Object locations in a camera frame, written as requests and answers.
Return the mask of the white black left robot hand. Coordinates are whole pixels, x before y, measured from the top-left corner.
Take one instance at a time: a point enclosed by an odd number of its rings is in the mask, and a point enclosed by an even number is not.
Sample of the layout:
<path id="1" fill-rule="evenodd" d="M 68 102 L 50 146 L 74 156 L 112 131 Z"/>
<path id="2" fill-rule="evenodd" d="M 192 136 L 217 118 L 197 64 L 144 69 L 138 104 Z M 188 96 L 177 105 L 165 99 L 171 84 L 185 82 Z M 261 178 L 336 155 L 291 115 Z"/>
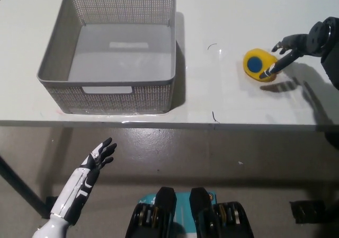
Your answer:
<path id="1" fill-rule="evenodd" d="M 117 147 L 109 137 L 92 150 L 82 164 L 69 177 L 58 196 L 51 214 L 70 225 L 75 225 L 89 195 L 99 177 L 100 170 L 113 161 L 112 154 Z"/>

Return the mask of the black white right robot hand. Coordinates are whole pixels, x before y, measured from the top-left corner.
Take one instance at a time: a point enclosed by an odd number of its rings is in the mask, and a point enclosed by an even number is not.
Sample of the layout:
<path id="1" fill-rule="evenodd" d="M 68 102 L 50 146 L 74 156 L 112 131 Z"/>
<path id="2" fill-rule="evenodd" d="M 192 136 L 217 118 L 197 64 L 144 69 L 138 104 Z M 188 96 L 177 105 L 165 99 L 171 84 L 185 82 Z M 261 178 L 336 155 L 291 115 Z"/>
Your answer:
<path id="1" fill-rule="evenodd" d="M 270 65 L 259 75 L 259 78 L 264 79 L 277 74 L 305 55 L 321 57 L 333 44 L 336 26 L 337 18 L 328 17 L 325 21 L 314 24 L 308 34 L 293 34 L 284 37 L 272 48 L 272 52 L 279 51 L 281 55 L 286 51 L 289 53 Z"/>

